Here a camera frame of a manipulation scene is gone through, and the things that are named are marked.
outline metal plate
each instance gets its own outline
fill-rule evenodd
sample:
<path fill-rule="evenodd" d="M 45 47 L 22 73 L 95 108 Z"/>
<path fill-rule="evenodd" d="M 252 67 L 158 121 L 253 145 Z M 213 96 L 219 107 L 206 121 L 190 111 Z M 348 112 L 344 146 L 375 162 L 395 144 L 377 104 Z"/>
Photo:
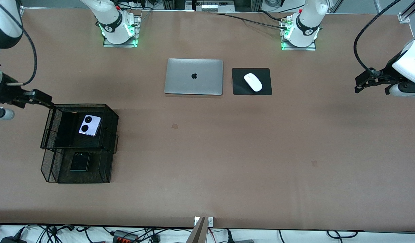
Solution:
<path fill-rule="evenodd" d="M 197 223 L 198 223 L 198 220 L 200 220 L 200 217 L 194 217 L 194 226 L 196 226 L 197 225 Z M 207 226 L 209 227 L 209 228 L 213 228 L 213 217 L 208 217 L 207 218 Z"/>

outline table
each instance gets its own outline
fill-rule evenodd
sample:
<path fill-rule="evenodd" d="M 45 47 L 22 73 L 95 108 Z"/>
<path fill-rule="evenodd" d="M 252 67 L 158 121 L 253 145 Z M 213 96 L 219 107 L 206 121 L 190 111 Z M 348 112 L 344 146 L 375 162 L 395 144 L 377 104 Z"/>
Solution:
<path fill-rule="evenodd" d="M 275 24 L 263 14 L 241 17 Z M 415 99 L 354 93 L 352 43 L 372 15 L 327 15 L 317 51 L 281 51 L 277 29 L 202 12 L 152 12 L 137 48 L 103 48 L 86 9 L 27 9 L 38 88 L 119 115 L 110 184 L 46 183 L 47 109 L 0 121 L 0 222 L 415 231 Z M 411 38 L 381 16 L 359 52 L 377 69 Z M 164 94 L 168 58 L 224 60 L 220 97 Z M 25 38 L 0 53 L 19 81 Z M 232 68 L 269 68 L 271 96 L 232 94 Z"/>

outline white floor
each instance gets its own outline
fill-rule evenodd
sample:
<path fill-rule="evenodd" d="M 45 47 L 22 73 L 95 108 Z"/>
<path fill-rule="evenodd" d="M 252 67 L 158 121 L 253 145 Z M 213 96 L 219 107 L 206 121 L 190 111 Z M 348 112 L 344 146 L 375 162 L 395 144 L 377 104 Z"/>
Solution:
<path fill-rule="evenodd" d="M 23 225 L 4 225 L 0 226 L 0 240 L 3 237 L 14 236 Z M 136 231 L 142 228 L 119 228 L 106 227 L 108 231 L 121 230 L 126 232 Z M 22 233 L 22 240 L 28 243 L 37 242 L 41 232 L 38 226 L 29 226 Z M 217 243 L 228 240 L 227 231 L 224 229 L 212 229 L 218 231 L 213 233 Z M 277 230 L 263 230 L 263 229 L 231 229 L 234 241 L 239 240 L 253 240 L 255 243 L 281 243 L 279 233 Z M 101 227 L 91 227 L 87 230 L 90 239 L 93 242 L 111 243 L 113 237 Z M 327 236 L 326 231 L 281 231 L 285 243 L 339 243 L 339 240 L 332 239 Z M 340 232 L 341 235 L 347 236 L 352 233 Z M 161 243 L 184 243 L 188 239 L 190 232 L 187 231 L 165 231 L 159 234 Z M 89 243 L 84 232 L 77 232 L 75 230 L 69 231 L 64 229 L 58 232 L 58 237 L 63 243 Z M 344 243 L 415 243 L 415 234 L 406 233 L 373 233 L 373 232 L 359 232 L 358 235 L 351 239 L 343 239 Z M 207 243 L 214 243 L 210 234 L 207 236 Z"/>

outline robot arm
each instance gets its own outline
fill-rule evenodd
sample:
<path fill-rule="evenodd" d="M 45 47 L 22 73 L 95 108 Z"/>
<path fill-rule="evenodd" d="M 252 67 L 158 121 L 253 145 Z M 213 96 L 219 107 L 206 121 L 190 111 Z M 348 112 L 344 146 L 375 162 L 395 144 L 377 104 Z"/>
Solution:
<path fill-rule="evenodd" d="M 93 11 L 104 37 L 110 43 L 122 44 L 134 36 L 134 15 L 132 13 L 118 10 L 110 0 L 81 1 Z M 11 48 L 22 37 L 24 31 L 22 29 L 20 5 L 21 0 L 0 0 L 0 48 Z M 20 108 L 24 108 L 26 103 L 39 104 L 48 108 L 54 106 L 51 96 L 37 89 L 27 91 L 22 89 L 21 86 L 21 83 L 0 70 L 0 103 L 7 103 Z M 11 120 L 13 117 L 14 111 L 0 107 L 0 120 Z"/>
<path fill-rule="evenodd" d="M 125 43 L 135 35 L 134 14 L 117 10 L 110 0 L 80 0 L 92 10 L 104 37 L 112 44 Z"/>
<path fill-rule="evenodd" d="M 387 95 L 415 97 L 415 37 L 405 45 L 401 52 L 388 61 L 387 65 L 380 71 L 376 71 L 374 68 L 369 68 L 368 71 L 367 67 L 364 68 L 366 71 L 356 77 L 356 86 L 354 88 L 356 93 L 367 87 L 389 84 L 385 89 Z"/>
<path fill-rule="evenodd" d="M 292 19 L 292 26 L 284 38 L 297 47 L 309 46 L 317 38 L 328 9 L 326 0 L 305 0 L 302 11 L 288 17 Z"/>

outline metal frame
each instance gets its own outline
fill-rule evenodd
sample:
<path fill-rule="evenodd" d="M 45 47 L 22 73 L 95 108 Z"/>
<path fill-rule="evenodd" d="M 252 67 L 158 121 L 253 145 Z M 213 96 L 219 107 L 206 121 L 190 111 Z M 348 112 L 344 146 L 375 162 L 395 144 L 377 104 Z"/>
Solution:
<path fill-rule="evenodd" d="M 410 22 L 410 16 L 415 13 L 415 1 L 413 1 L 408 7 L 406 7 L 402 12 L 397 15 L 399 22 L 401 24 L 406 24 Z"/>
<path fill-rule="evenodd" d="M 191 234 L 188 237 L 186 243 L 206 243 L 207 229 L 209 228 L 208 217 L 201 217 Z"/>
<path fill-rule="evenodd" d="M 339 7 L 343 4 L 344 0 L 338 0 L 334 3 L 335 0 L 327 0 L 327 4 L 329 5 L 329 13 L 334 14 L 338 11 Z"/>

